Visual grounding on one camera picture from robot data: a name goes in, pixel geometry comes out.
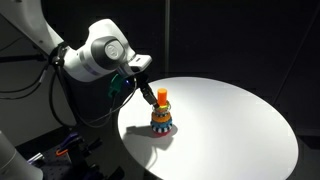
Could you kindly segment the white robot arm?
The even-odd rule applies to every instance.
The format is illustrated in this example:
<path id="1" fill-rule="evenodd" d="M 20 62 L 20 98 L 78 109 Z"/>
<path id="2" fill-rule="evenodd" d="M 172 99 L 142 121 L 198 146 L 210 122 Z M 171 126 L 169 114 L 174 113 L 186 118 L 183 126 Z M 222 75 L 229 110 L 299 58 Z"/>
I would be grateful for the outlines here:
<path id="1" fill-rule="evenodd" d="M 92 82 L 114 71 L 128 78 L 142 73 L 152 62 L 137 54 L 110 19 L 93 23 L 84 45 L 75 50 L 47 23 L 41 0 L 0 0 L 0 14 L 50 59 L 63 60 L 63 69 L 73 79 Z"/>

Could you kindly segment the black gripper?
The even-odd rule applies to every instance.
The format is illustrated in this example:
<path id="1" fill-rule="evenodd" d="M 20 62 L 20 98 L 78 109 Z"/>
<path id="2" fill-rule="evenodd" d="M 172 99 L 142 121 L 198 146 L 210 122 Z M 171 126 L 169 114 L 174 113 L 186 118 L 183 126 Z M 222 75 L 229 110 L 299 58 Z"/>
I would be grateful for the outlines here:
<path id="1" fill-rule="evenodd" d="M 145 72 L 140 72 L 129 78 L 129 82 L 132 86 L 141 88 L 144 99 L 152 105 L 154 108 L 158 108 L 159 104 L 156 97 L 148 83 L 149 76 Z"/>

